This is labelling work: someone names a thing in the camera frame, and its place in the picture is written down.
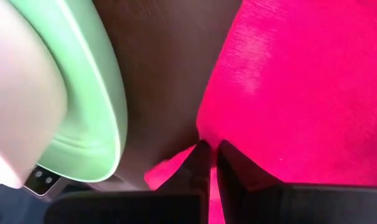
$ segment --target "pink fabric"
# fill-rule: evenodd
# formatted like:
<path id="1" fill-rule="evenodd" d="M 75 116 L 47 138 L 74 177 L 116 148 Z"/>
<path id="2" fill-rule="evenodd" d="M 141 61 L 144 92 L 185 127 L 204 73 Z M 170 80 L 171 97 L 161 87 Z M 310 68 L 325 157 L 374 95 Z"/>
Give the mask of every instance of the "pink fabric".
<path id="1" fill-rule="evenodd" d="M 197 127 L 287 182 L 377 185 L 377 0 L 244 0 Z"/>

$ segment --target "dark brown surface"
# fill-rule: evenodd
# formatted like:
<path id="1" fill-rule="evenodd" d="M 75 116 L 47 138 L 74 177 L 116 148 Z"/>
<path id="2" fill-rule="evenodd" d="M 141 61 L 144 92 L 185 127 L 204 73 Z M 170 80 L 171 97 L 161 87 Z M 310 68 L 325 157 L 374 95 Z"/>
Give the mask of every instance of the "dark brown surface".
<path id="1" fill-rule="evenodd" d="M 240 0 L 94 0 L 121 69 L 129 128 L 117 175 L 138 187 L 195 144 L 204 89 Z"/>

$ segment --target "fabric texture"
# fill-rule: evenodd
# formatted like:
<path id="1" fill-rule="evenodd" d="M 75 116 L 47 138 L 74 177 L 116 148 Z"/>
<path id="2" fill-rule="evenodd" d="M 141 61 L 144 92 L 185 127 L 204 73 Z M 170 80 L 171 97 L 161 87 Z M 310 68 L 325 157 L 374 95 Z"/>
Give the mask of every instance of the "fabric texture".
<path id="1" fill-rule="evenodd" d="M 377 0 L 244 0 L 197 128 L 285 182 L 377 186 Z M 147 173 L 153 189 L 184 154 Z"/>

